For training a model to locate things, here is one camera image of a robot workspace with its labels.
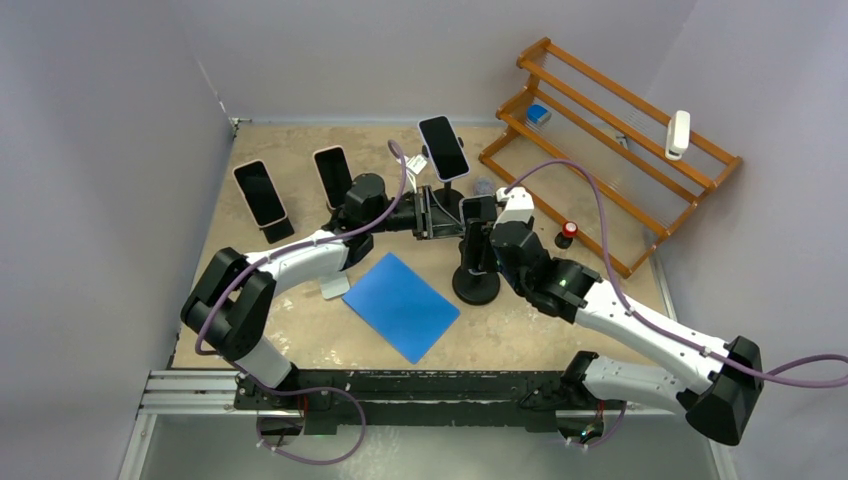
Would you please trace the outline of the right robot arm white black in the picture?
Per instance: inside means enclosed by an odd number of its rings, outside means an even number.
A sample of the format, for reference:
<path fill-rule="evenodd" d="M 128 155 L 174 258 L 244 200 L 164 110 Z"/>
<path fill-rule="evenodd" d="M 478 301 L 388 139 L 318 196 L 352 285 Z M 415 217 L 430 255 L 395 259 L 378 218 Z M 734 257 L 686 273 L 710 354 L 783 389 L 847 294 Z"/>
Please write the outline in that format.
<path fill-rule="evenodd" d="M 561 381 L 569 404 L 638 403 L 681 414 L 718 443 L 740 443 L 764 387 L 758 377 L 761 351 L 752 340 L 725 341 L 652 309 L 638 313 L 637 302 L 618 296 L 598 272 L 550 256 L 526 222 L 468 221 L 461 258 L 473 275 L 502 276 L 538 312 L 604 334 L 654 363 L 628 364 L 581 352 Z"/>

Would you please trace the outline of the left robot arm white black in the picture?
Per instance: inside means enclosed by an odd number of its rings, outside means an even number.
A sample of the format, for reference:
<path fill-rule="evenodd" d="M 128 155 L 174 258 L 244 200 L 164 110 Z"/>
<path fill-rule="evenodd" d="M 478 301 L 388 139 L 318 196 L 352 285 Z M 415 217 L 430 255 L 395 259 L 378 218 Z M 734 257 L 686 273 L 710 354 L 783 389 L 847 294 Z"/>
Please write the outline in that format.
<path fill-rule="evenodd" d="M 429 186 L 390 199 L 377 174 L 358 175 L 330 220 L 309 237 L 277 250 L 215 253 L 185 301 L 181 321 L 213 353 L 259 385 L 272 408 L 297 399 L 297 368 L 265 337 L 274 298 L 311 280 L 329 279 L 358 264 L 376 233 L 409 231 L 418 240 L 460 237 L 460 217 Z"/>

